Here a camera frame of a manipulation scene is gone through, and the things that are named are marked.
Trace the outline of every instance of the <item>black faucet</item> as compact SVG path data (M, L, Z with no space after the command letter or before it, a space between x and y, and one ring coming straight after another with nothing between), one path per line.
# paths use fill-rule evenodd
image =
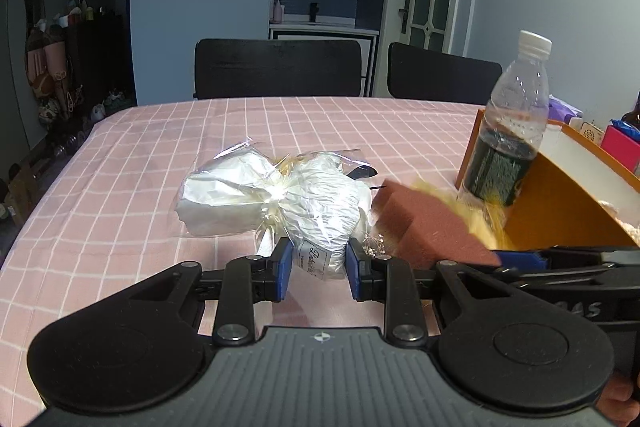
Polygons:
M309 3L309 22L316 22L316 15L319 11L317 2Z

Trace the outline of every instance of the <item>pink box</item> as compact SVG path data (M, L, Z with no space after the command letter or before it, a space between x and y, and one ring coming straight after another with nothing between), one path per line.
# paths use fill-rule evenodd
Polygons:
M607 127L600 147L631 172L636 169L638 162L640 162L640 143L629 138L612 125Z

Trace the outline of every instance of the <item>black chair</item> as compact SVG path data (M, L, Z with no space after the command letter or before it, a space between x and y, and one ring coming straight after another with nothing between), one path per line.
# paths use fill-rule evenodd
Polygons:
M358 96L356 41L204 39L196 45L194 96Z
M496 62L457 57L393 42L387 86L395 98L484 105L502 74Z

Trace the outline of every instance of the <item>white bouquet wrapping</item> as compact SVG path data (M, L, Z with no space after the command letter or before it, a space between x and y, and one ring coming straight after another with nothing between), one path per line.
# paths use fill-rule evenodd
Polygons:
M175 210L191 237L257 230L262 255L278 237L289 237L295 264L320 279L339 279L344 247L369 233L371 209L369 187L343 172L344 160L317 152L276 166L244 142L187 176Z

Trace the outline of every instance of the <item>beige small device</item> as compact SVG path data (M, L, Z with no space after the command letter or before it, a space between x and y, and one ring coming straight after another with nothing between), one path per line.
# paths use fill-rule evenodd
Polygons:
M590 142L594 142L597 146L602 143L604 132L594 126L593 123L584 122L580 127L580 134L584 136Z

